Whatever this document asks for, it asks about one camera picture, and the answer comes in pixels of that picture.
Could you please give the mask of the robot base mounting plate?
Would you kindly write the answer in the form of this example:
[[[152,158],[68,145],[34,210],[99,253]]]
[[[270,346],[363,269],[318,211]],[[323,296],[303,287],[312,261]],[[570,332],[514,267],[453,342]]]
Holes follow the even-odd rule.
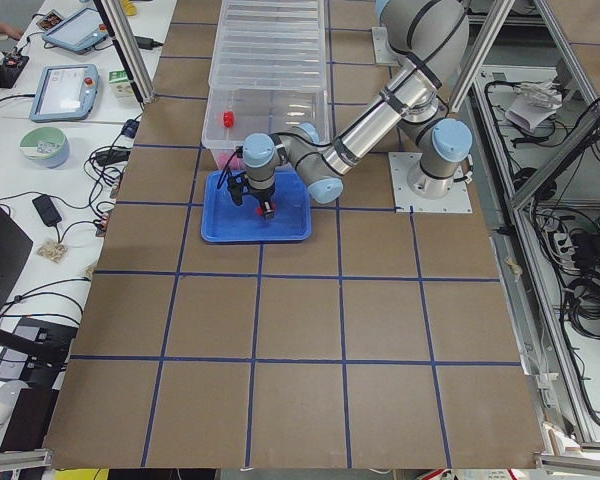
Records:
[[[467,176],[460,163],[454,176],[437,180],[420,165],[420,153],[390,152],[390,173],[397,213],[471,214]]]

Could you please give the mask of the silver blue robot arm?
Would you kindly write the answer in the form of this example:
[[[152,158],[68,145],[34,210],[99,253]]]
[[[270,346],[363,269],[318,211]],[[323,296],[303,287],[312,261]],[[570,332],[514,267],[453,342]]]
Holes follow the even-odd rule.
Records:
[[[253,133],[242,145],[245,170],[227,178],[232,201],[255,198],[269,219],[275,206],[275,170],[289,164],[320,204],[336,200],[342,178],[394,127],[419,147],[408,173],[409,188],[425,199],[444,197],[469,154],[472,134],[461,121],[438,109],[437,92],[465,52],[469,23],[458,1],[379,1],[376,14],[386,27],[389,49],[401,60],[399,72],[351,125],[330,143],[319,144],[312,124],[284,132]]]

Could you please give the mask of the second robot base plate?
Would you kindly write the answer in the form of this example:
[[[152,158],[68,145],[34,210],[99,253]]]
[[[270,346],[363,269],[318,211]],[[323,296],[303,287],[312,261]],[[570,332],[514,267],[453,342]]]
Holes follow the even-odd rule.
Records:
[[[389,45],[387,29],[375,26],[371,29],[375,64],[379,66],[400,67],[401,56]]]

